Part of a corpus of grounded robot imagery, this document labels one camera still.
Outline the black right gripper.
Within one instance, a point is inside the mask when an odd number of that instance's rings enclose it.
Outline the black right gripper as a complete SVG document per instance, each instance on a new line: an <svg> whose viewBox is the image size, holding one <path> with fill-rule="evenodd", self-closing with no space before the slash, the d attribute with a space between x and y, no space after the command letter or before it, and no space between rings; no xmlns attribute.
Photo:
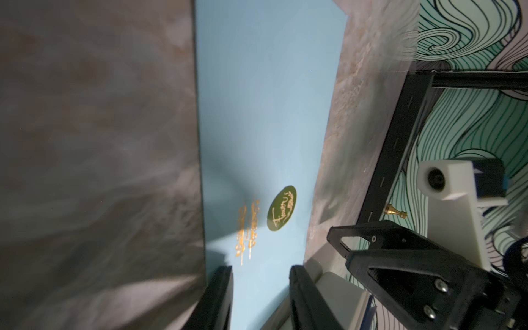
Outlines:
<svg viewBox="0 0 528 330"><path fill-rule="evenodd" d="M508 278L443 250L350 252L350 273L407 329L527 328L527 275Z"/></svg>

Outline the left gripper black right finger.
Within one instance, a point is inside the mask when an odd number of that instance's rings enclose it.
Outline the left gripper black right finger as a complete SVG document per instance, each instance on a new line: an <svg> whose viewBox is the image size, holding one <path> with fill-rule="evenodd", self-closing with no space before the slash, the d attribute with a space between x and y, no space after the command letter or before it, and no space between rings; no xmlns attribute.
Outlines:
<svg viewBox="0 0 528 330"><path fill-rule="evenodd" d="M290 270L290 307L295 330L342 329L302 265Z"/></svg>

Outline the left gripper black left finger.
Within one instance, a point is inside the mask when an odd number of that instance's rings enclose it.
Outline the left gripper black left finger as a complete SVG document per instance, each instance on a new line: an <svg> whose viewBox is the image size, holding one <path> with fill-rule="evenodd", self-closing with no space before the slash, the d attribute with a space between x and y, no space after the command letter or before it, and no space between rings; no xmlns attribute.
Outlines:
<svg viewBox="0 0 528 330"><path fill-rule="evenodd" d="M219 267L182 329L229 330L233 288L232 266Z"/></svg>

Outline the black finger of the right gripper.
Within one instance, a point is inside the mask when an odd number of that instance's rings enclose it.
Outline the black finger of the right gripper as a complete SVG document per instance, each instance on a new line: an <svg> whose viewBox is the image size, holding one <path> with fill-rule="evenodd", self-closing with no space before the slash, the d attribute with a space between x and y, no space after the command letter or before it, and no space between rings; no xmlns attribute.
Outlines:
<svg viewBox="0 0 528 330"><path fill-rule="evenodd" d="M442 250L425 236L389 220L333 226L327 241L344 258L354 251L368 249Z"/></svg>

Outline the light blue envelope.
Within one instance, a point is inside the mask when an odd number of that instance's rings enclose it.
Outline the light blue envelope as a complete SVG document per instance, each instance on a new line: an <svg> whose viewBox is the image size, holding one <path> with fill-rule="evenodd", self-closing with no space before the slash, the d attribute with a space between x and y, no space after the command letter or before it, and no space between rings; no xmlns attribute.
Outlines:
<svg viewBox="0 0 528 330"><path fill-rule="evenodd" d="M347 15L332 1L197 1L206 272L260 329L303 262Z"/></svg>

